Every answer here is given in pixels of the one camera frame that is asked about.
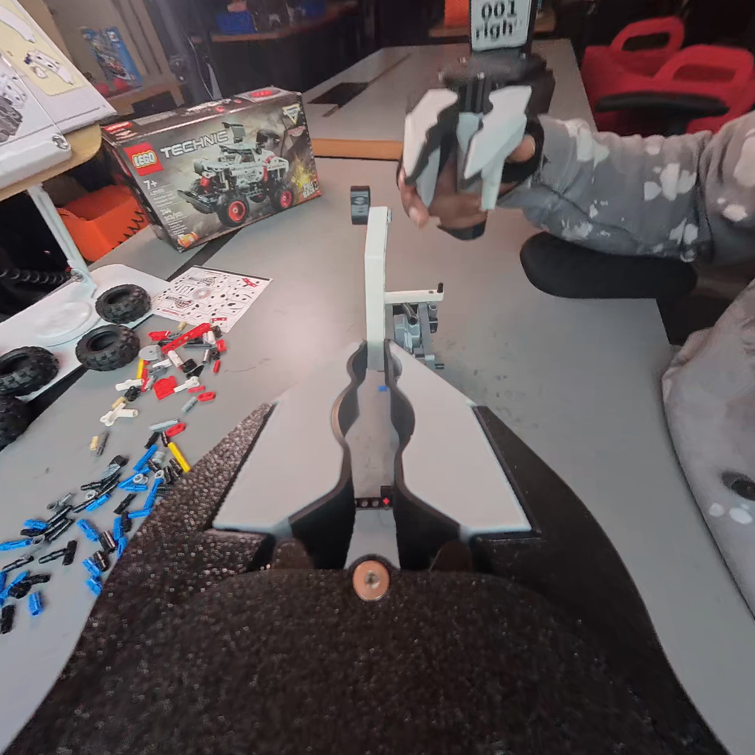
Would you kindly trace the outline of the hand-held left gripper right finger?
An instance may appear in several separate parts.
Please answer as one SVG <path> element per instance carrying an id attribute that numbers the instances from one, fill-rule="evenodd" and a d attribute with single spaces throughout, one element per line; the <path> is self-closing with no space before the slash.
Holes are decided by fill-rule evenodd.
<path id="1" fill-rule="evenodd" d="M 474 401 L 392 341 L 384 357 L 402 491 L 452 521 L 463 538 L 533 534 Z"/>

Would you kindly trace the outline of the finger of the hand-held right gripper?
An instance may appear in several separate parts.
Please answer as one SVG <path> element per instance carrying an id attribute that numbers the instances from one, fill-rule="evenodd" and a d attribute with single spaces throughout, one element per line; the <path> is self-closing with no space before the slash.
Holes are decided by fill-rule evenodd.
<path id="1" fill-rule="evenodd" d="M 447 88 L 429 89 L 405 117 L 402 167 L 405 184 L 421 201 L 432 201 L 441 171 L 444 140 L 455 137 L 458 95 Z"/>
<path id="2" fill-rule="evenodd" d="M 496 204 L 506 157 L 523 140 L 531 96 L 531 86 L 507 86 L 490 93 L 492 109 L 483 119 L 480 131 L 480 204 L 484 212 Z"/>

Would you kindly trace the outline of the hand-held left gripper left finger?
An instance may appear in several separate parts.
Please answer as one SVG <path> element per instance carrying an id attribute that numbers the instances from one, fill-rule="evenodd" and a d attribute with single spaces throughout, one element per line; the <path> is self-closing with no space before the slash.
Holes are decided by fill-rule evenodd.
<path id="1" fill-rule="evenodd" d="M 337 502 L 354 510 L 346 434 L 358 418 L 365 342 L 348 344 L 283 392 L 236 473 L 213 528 L 286 536 Z"/>

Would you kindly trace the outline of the grey black toy truck chassis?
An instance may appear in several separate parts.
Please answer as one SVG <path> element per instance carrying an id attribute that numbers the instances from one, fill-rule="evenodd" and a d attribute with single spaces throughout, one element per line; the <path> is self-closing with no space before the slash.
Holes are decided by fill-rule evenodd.
<path id="1" fill-rule="evenodd" d="M 438 307 L 444 285 L 419 290 L 388 291 L 386 252 L 392 212 L 386 206 L 369 209 L 365 238 L 366 369 L 357 389 L 359 417 L 346 436 L 354 465 L 357 507 L 389 507 L 398 448 L 390 414 L 385 347 L 398 345 L 428 368 L 444 364 L 433 346 Z"/>

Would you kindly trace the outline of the toy building instruction booklet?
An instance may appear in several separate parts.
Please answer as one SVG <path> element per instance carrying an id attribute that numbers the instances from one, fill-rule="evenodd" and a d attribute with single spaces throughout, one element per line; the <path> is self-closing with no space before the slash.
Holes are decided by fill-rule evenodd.
<path id="1" fill-rule="evenodd" d="M 116 111 L 19 2 L 1 2 L 1 188 L 67 161 L 66 135 Z"/>

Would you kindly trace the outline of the person's right forearm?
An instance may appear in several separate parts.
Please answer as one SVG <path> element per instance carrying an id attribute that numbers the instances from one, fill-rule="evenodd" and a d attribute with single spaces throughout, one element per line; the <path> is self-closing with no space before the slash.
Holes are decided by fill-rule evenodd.
<path id="1" fill-rule="evenodd" d="M 674 137 L 621 137 L 580 119 L 541 116 L 527 127 L 533 159 L 505 167 L 514 188 L 497 206 L 604 254 L 753 262 L 754 114 Z"/>

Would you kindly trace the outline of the grey desk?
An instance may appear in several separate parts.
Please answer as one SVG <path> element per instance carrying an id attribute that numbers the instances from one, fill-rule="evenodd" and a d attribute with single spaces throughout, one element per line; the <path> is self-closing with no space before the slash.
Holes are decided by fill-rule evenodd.
<path id="1" fill-rule="evenodd" d="M 217 398 L 190 412 L 179 447 L 196 462 L 259 404 L 365 335 L 365 229 L 350 187 L 392 209 L 390 290 L 445 284 L 433 343 L 441 376 L 493 410 L 580 497 L 635 581 L 689 697 L 731 753 L 753 752 L 753 618 L 679 470 L 661 405 L 672 357 L 655 303 L 565 300 L 519 263 L 519 212 L 476 241 L 418 230 L 391 162 L 319 159 L 322 197 L 176 254 L 150 231 L 114 250 L 161 278 L 205 265 L 272 282 L 233 327 Z"/>

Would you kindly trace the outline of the pile of red white pieces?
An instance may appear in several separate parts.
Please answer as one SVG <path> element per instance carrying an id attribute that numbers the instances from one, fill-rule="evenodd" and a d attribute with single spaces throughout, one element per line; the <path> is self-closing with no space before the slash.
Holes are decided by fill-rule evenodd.
<path id="1" fill-rule="evenodd" d="M 203 378 L 218 374 L 227 341 L 220 319 L 179 331 L 149 333 L 150 342 L 139 352 L 135 377 L 116 384 L 118 398 L 99 422 L 106 428 L 118 420 L 137 418 L 134 403 L 151 393 L 157 401 L 186 394 L 180 412 L 188 413 L 199 403 L 212 402 L 216 393 Z"/>

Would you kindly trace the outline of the black office chair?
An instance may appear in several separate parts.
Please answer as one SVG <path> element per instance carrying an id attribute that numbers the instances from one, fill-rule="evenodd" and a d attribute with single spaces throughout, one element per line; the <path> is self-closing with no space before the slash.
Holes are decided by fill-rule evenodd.
<path id="1" fill-rule="evenodd" d="M 623 112 L 637 129 L 634 134 L 677 136 L 686 133 L 693 120 L 717 118 L 729 108 L 719 98 L 682 92 L 637 91 L 604 96 L 598 99 L 596 112 Z"/>

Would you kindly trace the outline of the white sticker sheet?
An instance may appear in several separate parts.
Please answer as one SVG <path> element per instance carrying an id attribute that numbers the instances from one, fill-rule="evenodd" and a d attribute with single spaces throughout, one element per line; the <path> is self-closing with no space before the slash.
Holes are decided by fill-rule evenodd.
<path id="1" fill-rule="evenodd" d="M 191 326 L 209 323 L 225 335 L 271 281 L 251 274 L 191 267 L 153 298 L 152 311 Z"/>

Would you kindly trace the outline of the pile of blue black pins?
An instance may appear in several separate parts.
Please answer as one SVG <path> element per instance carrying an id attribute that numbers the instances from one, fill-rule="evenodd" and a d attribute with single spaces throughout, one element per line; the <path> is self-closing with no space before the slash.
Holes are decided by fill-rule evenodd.
<path id="1" fill-rule="evenodd" d="M 52 501 L 43 516 L 25 519 L 14 537 L 2 538 L 2 636 L 20 613 L 43 614 L 53 577 L 71 568 L 81 569 L 85 590 L 99 597 L 132 531 L 184 475 L 169 442 L 167 430 L 152 432 L 133 464 L 127 456 L 113 457 L 99 477 Z"/>

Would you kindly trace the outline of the toy truck set box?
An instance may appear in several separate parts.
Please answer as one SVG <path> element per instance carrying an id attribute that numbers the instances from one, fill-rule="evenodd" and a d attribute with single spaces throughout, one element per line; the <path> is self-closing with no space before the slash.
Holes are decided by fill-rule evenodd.
<path id="1" fill-rule="evenodd" d="M 101 131 L 156 235 L 180 252 L 320 196 L 300 92 L 268 86 Z"/>

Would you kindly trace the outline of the white booklet stand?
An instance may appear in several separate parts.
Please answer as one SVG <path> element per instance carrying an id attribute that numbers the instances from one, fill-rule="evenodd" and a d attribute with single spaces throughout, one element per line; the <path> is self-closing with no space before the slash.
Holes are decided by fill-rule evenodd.
<path id="1" fill-rule="evenodd" d="M 42 184 L 33 184 L 26 192 L 61 245 L 72 269 L 72 278 L 68 282 L 1 324 L 2 354 L 22 346 L 40 346 L 58 360 L 57 374 L 44 386 L 23 396 L 23 400 L 29 401 L 80 366 L 75 356 L 76 344 L 83 335 L 105 323 L 95 309 L 102 293 L 117 285 L 132 284 L 156 296 L 167 288 L 168 283 L 163 278 L 120 263 L 90 271 Z"/>

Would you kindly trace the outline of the orange plastic container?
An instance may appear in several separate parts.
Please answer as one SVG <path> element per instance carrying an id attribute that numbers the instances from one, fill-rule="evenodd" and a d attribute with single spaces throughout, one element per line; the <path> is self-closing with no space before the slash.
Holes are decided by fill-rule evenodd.
<path id="1" fill-rule="evenodd" d="M 126 186 L 105 186 L 57 210 L 83 259 L 96 262 L 149 225 Z"/>

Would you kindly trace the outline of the blue toy set box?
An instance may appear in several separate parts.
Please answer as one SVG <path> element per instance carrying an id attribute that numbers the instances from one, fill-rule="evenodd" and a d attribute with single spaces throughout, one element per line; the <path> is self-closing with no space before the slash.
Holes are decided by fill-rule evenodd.
<path id="1" fill-rule="evenodd" d="M 103 95 L 111 96 L 143 87 L 142 77 L 117 27 L 102 30 L 82 28 L 81 35 L 102 73 L 103 81 L 95 84 Z"/>

